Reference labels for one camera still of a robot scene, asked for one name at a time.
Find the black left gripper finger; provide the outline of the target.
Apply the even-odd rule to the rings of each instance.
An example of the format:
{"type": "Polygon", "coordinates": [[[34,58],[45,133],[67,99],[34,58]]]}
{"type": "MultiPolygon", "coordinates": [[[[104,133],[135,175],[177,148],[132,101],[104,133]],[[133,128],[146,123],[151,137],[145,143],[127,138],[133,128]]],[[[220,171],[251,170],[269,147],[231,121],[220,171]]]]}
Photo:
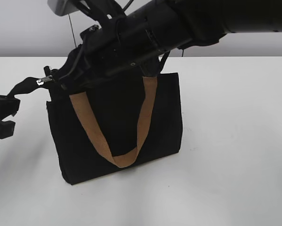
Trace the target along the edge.
{"type": "Polygon", "coordinates": [[[13,121],[0,121],[0,139],[13,136],[15,125],[13,121]]]}
{"type": "Polygon", "coordinates": [[[0,95],[0,121],[8,116],[15,116],[19,110],[20,100],[0,95]]]}

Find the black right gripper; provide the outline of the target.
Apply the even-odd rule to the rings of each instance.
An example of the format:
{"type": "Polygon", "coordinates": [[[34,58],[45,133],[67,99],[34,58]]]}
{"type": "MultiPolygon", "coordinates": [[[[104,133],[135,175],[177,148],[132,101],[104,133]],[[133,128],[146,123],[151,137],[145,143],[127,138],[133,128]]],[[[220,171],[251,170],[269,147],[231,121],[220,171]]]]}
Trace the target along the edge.
{"type": "Polygon", "coordinates": [[[111,33],[87,32],[53,79],[67,92],[81,92],[130,70],[155,77],[161,71],[163,39],[162,28],[152,24],[118,24],[111,33]]]}

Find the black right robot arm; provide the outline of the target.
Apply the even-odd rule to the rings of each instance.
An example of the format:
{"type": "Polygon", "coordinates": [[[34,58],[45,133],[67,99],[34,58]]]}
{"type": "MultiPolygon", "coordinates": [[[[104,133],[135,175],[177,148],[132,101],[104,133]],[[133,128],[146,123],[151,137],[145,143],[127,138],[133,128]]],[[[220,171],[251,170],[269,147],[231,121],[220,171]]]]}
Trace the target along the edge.
{"type": "Polygon", "coordinates": [[[229,33],[282,32],[282,0],[152,0],[126,14],[113,0],[50,0],[58,16],[97,21],[53,80],[70,93],[123,73],[155,77],[173,49],[217,44],[229,33]]]}

